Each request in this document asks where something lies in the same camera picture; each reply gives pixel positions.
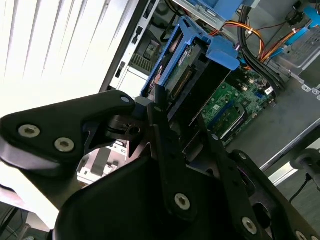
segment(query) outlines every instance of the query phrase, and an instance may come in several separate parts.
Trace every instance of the black mounting arm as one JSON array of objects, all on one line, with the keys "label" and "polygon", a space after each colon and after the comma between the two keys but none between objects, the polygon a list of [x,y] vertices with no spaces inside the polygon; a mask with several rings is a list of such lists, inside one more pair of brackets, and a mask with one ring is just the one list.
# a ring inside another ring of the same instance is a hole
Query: black mounting arm
[{"label": "black mounting arm", "polygon": [[159,87],[154,102],[134,101],[113,90],[0,120],[0,159],[43,178],[66,178],[84,155],[116,139],[129,142],[126,166],[64,204],[55,240],[317,236],[249,156],[227,153],[201,121],[183,133],[190,135],[183,151],[164,94]]}]

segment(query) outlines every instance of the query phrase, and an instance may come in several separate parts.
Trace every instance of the silver screw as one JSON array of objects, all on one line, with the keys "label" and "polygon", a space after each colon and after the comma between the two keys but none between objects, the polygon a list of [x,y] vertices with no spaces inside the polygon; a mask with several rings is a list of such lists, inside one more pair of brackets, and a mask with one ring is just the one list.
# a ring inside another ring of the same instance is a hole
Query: silver screw
[{"label": "silver screw", "polygon": [[39,136],[40,129],[37,126],[26,124],[26,125],[19,127],[18,133],[22,137],[32,139],[32,138]]},{"label": "silver screw", "polygon": [[307,240],[305,235],[303,235],[300,231],[295,231],[295,234],[299,240]]},{"label": "silver screw", "polygon": [[75,148],[75,143],[69,138],[60,137],[54,142],[54,146],[60,152],[68,153]]},{"label": "silver screw", "polygon": [[212,137],[213,137],[213,139],[216,140],[216,141],[219,140],[219,138],[218,138],[216,135],[214,135],[214,134],[212,134]]},{"label": "silver screw", "polygon": [[244,155],[242,152],[239,152],[239,156],[240,156],[243,160],[246,160],[246,159],[247,159],[246,155]]},{"label": "silver screw", "polygon": [[129,98],[127,98],[125,96],[122,96],[121,100],[124,101],[125,103],[129,103],[130,102]]},{"label": "silver screw", "polygon": [[258,232],[258,229],[255,225],[255,223],[248,217],[242,218],[242,224],[245,227],[245,229],[248,230],[249,233],[252,235],[256,235]]},{"label": "silver screw", "polygon": [[157,110],[158,112],[162,112],[161,108],[159,108],[157,106],[155,106],[154,109]]},{"label": "silver screw", "polygon": [[185,211],[189,210],[190,201],[184,194],[177,193],[174,196],[174,201],[178,205],[178,207],[181,208],[182,210],[185,210]]}]

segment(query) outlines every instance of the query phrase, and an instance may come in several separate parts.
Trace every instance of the white label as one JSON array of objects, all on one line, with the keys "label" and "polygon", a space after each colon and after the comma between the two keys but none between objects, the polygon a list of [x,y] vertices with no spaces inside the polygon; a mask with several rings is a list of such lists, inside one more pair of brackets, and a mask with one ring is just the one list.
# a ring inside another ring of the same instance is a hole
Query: white label
[{"label": "white label", "polygon": [[188,51],[186,50],[179,60],[179,66],[184,62],[187,56],[188,56]]},{"label": "white label", "polygon": [[265,94],[270,95],[272,92],[274,91],[274,89],[271,87],[269,87],[267,90],[265,90]]},{"label": "white label", "polygon": [[218,110],[220,109],[220,106],[214,105],[213,109],[216,110],[216,111],[218,111]]}]

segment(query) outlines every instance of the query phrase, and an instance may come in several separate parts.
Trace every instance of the bright light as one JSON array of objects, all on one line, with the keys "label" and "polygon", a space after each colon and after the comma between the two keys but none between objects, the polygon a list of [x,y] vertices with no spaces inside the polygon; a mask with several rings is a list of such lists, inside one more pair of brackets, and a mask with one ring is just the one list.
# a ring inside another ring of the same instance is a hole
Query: bright light
[{"label": "bright light", "polygon": [[0,117],[99,92],[138,0],[0,0]]}]

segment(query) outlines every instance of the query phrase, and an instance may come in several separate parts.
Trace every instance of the green circuit board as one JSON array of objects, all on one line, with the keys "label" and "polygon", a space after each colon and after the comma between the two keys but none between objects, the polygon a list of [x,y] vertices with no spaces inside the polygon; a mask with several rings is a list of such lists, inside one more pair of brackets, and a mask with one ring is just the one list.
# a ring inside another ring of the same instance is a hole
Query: green circuit board
[{"label": "green circuit board", "polygon": [[261,90],[261,83],[259,75],[239,69],[238,75],[231,74],[227,77],[203,108],[202,116],[206,126],[222,139],[225,146],[245,129],[260,111],[268,105],[274,107],[272,94],[261,94],[264,92]]}]

